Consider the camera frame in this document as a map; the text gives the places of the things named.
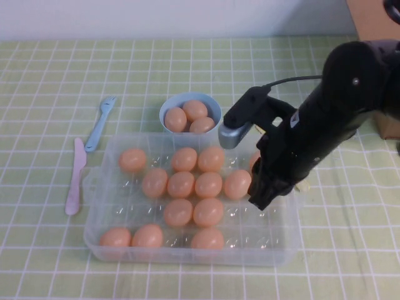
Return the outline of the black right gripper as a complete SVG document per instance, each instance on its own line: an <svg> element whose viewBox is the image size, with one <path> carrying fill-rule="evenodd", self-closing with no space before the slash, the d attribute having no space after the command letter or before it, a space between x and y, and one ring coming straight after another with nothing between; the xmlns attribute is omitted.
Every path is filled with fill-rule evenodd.
<svg viewBox="0 0 400 300"><path fill-rule="evenodd" d="M283 101L268 101L265 121L282 118L266 129L257 143L260 161L252 167L249 202L263 211L278 196L289 194L320 160L341 143L341 112L309 97L299 108Z"/></svg>

